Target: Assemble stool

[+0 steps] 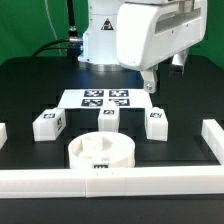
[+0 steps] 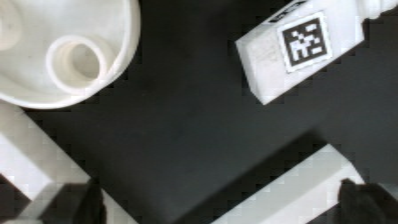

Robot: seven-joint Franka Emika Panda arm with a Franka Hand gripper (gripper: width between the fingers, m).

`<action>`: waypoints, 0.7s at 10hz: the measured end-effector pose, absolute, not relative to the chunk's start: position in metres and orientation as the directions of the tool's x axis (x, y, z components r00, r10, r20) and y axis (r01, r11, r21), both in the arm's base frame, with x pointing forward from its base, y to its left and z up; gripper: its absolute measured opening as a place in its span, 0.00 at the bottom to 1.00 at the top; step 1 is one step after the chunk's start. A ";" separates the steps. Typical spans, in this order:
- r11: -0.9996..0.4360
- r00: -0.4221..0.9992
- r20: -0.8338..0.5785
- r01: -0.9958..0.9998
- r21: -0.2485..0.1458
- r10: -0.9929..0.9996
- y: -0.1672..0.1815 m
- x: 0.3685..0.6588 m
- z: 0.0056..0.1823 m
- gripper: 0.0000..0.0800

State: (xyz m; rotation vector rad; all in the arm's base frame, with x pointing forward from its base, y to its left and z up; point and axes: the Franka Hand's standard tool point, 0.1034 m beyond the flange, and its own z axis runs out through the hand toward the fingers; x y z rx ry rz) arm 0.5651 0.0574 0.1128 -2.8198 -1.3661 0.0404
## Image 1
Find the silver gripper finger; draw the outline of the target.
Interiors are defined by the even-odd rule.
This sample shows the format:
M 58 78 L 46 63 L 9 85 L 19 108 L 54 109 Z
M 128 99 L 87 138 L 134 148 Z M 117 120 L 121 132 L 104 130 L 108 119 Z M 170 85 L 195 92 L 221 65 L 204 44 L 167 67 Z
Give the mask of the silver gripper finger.
M 157 69 L 158 66 L 153 66 L 140 72 L 143 78 L 143 89 L 148 93 L 155 93 L 157 90 Z
M 188 54 L 189 50 L 185 49 L 173 56 L 172 62 L 170 64 L 170 73 L 172 75 L 182 75 L 184 73 L 185 63 L 187 61 Z

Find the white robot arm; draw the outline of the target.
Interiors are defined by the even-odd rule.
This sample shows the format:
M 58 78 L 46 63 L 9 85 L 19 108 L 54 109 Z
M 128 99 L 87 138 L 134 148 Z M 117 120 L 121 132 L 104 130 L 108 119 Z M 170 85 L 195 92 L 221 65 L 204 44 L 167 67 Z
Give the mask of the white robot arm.
M 82 65 L 96 71 L 136 70 L 143 89 L 157 89 L 158 64 L 184 72 L 191 46 L 206 31 L 207 0 L 88 0 Z

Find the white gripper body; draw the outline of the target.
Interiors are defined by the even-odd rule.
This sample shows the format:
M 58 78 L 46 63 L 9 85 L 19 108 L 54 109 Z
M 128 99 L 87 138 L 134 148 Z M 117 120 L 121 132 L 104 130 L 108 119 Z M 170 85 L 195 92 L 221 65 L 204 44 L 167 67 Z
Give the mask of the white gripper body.
M 200 42 L 206 22 L 207 0 L 126 1 L 117 16 L 118 61 L 146 70 Z

